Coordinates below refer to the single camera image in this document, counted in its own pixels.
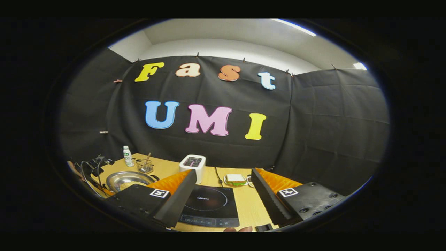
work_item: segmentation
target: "black fabric backdrop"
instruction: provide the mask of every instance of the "black fabric backdrop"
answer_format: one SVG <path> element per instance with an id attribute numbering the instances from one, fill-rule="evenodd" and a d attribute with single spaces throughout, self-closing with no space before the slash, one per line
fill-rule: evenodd
<path id="1" fill-rule="evenodd" d="M 143 65 L 163 62 L 149 80 L 135 82 Z M 185 63 L 200 65 L 197 77 L 178 77 Z M 241 68 L 234 82 L 220 80 L 224 65 Z M 265 89 L 259 72 L 275 77 Z M 113 80 L 122 79 L 115 84 Z M 291 77 L 284 71 L 241 60 L 179 56 L 131 64 L 110 50 L 92 61 L 72 82 L 62 107 L 61 141 L 67 158 L 91 159 L 102 154 L 122 158 L 122 147 L 142 154 L 181 161 L 188 154 L 206 156 L 217 167 L 274 167 L 274 172 L 306 183 L 319 182 L 347 195 L 373 174 L 389 134 L 385 98 L 364 70 L 314 71 Z M 145 122 L 147 101 L 180 105 L 174 123 L 155 129 Z M 190 134 L 190 104 L 203 105 L 210 116 L 217 107 L 232 108 L 227 136 L 210 131 Z M 261 140 L 245 139 L 250 113 L 267 118 Z M 107 130 L 108 134 L 99 134 Z"/>

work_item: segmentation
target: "white ceiling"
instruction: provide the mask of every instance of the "white ceiling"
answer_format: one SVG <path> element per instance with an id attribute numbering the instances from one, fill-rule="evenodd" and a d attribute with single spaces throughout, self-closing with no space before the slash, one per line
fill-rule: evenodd
<path id="1" fill-rule="evenodd" d="M 148 27 L 151 44 L 211 38 L 268 46 L 301 58 L 321 69 L 354 68 L 358 61 L 320 35 L 312 37 L 270 19 L 171 19 Z"/>

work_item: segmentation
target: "ceiling light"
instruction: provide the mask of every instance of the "ceiling light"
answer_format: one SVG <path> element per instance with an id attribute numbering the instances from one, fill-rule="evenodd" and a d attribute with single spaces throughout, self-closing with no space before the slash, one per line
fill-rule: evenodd
<path id="1" fill-rule="evenodd" d="M 366 68 L 362 63 L 354 63 L 353 66 L 354 66 L 356 69 L 367 70 L 367 68 Z"/>
<path id="2" fill-rule="evenodd" d="M 274 19 L 274 18 L 271 18 L 271 20 L 280 22 L 280 23 L 282 23 L 282 24 L 289 25 L 289 26 L 291 26 L 291 27 L 293 27 L 293 28 L 295 28 L 295 29 L 298 29 L 298 30 L 300 30 L 300 31 L 303 31 L 303 32 L 305 32 L 305 33 L 307 33 L 307 34 L 309 34 L 309 35 L 311 35 L 311 36 L 313 36 L 313 37 L 316 36 L 316 34 L 312 33 L 311 31 L 309 31 L 309 30 L 307 30 L 307 29 L 304 29 L 304 28 L 302 28 L 302 27 L 300 27 L 300 26 L 297 26 L 297 25 L 295 25 L 295 24 L 293 24 L 293 23 L 284 21 L 284 20 L 282 20 L 282 19 Z"/>

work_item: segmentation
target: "light blue letter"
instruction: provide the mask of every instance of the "light blue letter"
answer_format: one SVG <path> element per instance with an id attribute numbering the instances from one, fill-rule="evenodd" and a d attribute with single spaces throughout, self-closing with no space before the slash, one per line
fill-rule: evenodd
<path id="1" fill-rule="evenodd" d="M 175 109 L 180 103 L 175 101 L 167 101 L 164 103 L 167 106 L 167 115 L 166 119 L 163 122 L 159 122 L 157 120 L 157 110 L 158 106 L 161 105 L 161 102 L 158 101 L 147 101 L 145 106 L 147 106 L 145 112 L 145 122 L 152 128 L 155 129 L 166 129 L 173 124 L 173 120 L 175 119 Z"/>
<path id="2" fill-rule="evenodd" d="M 276 88 L 275 85 L 271 84 L 271 80 L 276 80 L 276 78 L 271 76 L 269 72 L 259 72 L 257 75 L 260 76 L 260 81 L 262 82 L 263 87 L 269 90 L 274 90 Z"/>

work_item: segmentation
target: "foam letter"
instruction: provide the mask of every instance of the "foam letter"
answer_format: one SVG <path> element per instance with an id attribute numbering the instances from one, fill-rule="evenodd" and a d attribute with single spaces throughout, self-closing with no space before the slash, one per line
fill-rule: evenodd
<path id="1" fill-rule="evenodd" d="M 173 120 L 175 119 L 175 109 L 180 103 L 175 101 L 167 101 L 164 103 L 167 106 L 167 115 L 166 119 L 163 122 L 159 122 L 157 120 L 157 110 L 158 106 L 161 105 L 161 102 L 158 101 L 147 101 L 145 106 L 147 106 L 145 112 L 145 122 L 152 128 L 155 129 L 166 129 L 173 124 Z"/>
<path id="2" fill-rule="evenodd" d="M 214 113 L 209 117 L 207 115 L 204 106 L 202 105 L 189 105 L 190 112 L 190 123 L 189 127 L 186 128 L 186 132 L 191 134 L 196 134 L 200 130 L 197 128 L 197 122 L 200 124 L 201 130 L 204 133 L 211 128 L 214 124 L 214 128 L 211 130 L 211 134 L 218 136 L 226 136 L 229 133 L 226 130 L 227 118 L 232 112 L 229 107 L 220 106 Z"/>
<path id="3" fill-rule="evenodd" d="M 225 65 L 220 69 L 219 79 L 226 81 L 236 81 L 239 79 L 240 75 L 238 72 L 241 71 L 240 67 L 233 65 Z"/>
<path id="4" fill-rule="evenodd" d="M 200 75 L 200 65 L 197 63 L 185 63 L 180 65 L 180 68 L 181 69 L 175 73 L 178 77 L 196 77 Z"/>
<path id="5" fill-rule="evenodd" d="M 260 129 L 262 129 L 262 123 L 266 116 L 260 113 L 251 113 L 249 116 L 251 117 L 251 126 L 248 134 L 245 135 L 245 139 L 260 140 L 262 138 Z"/>
<path id="6" fill-rule="evenodd" d="M 268 90 L 276 89 L 276 86 L 271 84 L 271 80 L 276 80 L 276 78 L 271 76 L 269 72 L 259 72 L 257 75 L 260 76 L 263 87 L 267 88 Z"/>
<path id="7" fill-rule="evenodd" d="M 142 71 L 139 75 L 139 77 L 137 77 L 135 79 L 135 82 L 140 82 L 140 81 L 146 81 L 149 79 L 149 74 L 153 75 L 155 74 L 155 72 L 157 72 L 158 68 L 161 68 L 164 66 L 164 63 L 149 63 L 149 64 L 145 64 L 142 67 Z"/>

